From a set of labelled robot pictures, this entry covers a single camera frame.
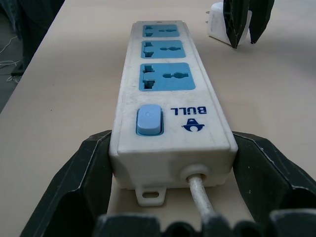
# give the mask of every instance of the floor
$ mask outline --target floor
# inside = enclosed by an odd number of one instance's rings
[[[10,39],[15,37],[11,23],[8,18],[0,12],[0,51],[9,43]],[[0,53],[0,64],[9,62],[2,61],[18,61],[22,58],[22,43],[18,38],[12,40],[11,44]],[[0,113],[8,102],[11,94],[17,86],[17,82],[7,81],[10,73],[15,68],[15,65],[2,66],[0,65]]]

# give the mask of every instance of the screw hole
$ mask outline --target screw hole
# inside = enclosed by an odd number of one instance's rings
[[[158,192],[144,192],[143,198],[158,198],[159,193]]]

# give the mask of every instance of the cable strain relief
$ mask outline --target cable strain relief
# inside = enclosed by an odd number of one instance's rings
[[[193,174],[201,174],[202,179],[204,180],[211,175],[211,171],[204,164],[191,164],[181,170],[180,179],[187,181],[187,178]]]

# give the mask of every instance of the white power adapter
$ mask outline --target white power adapter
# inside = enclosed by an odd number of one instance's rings
[[[224,14],[223,14],[223,2],[221,1],[221,2],[214,3],[210,11],[207,13],[209,13],[209,17],[207,21],[208,35],[230,45],[231,43],[226,34],[226,26],[225,26]],[[242,32],[238,45],[241,45],[246,40],[251,16],[252,16],[252,11],[248,11],[247,22]]]
[[[223,184],[237,144],[182,21],[133,24],[110,143],[114,176],[142,206],[166,188]],[[145,193],[158,197],[145,198]]]

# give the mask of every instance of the socket hole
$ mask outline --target socket hole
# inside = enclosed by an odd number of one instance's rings
[[[158,192],[144,192],[143,198],[158,198],[159,193]]]
[[[177,79],[181,79],[181,78],[187,78],[189,77],[189,74],[188,73],[174,73],[174,74],[171,74],[171,73],[165,73],[162,75],[164,78],[172,78],[172,77],[175,77]]]
[[[152,89],[154,84],[155,84],[155,80],[144,80],[144,89]]]
[[[145,42],[145,47],[152,47],[153,44],[151,42]]]
[[[153,73],[154,72],[154,69],[151,65],[145,65],[144,66],[144,70],[143,70],[143,73]]]
[[[154,52],[145,52],[144,51],[144,54],[145,54],[145,58],[151,58],[154,54]]]
[[[160,32],[165,32],[165,31],[167,31],[167,32],[174,32],[174,31],[177,31],[177,30],[174,30],[174,29],[167,29],[167,30],[158,30],[158,31],[160,31]]]
[[[160,50],[166,51],[166,50],[171,50],[171,51],[176,51],[180,50],[181,48],[179,47],[170,47],[170,48],[160,48]]]

